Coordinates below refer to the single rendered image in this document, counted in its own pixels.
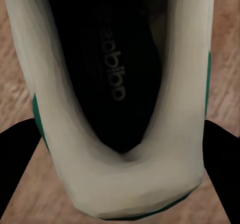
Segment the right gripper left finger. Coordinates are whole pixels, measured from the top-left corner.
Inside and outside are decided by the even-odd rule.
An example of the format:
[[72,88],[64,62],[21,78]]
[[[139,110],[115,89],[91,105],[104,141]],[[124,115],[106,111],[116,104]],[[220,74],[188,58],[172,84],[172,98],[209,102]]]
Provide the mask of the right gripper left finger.
[[0,133],[0,219],[41,137],[35,118]]

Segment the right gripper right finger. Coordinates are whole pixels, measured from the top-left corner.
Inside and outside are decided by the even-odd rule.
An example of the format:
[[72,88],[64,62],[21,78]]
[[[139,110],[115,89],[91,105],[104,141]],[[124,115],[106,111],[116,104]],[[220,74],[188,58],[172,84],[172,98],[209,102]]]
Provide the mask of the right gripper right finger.
[[205,120],[203,163],[231,224],[240,224],[240,139]]

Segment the gym shoe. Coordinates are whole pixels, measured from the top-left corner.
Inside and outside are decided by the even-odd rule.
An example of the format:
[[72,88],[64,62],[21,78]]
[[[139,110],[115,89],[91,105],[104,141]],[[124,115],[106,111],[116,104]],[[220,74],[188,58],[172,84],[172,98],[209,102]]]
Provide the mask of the gym shoe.
[[37,127],[76,210],[136,221],[204,180],[214,0],[5,0]]

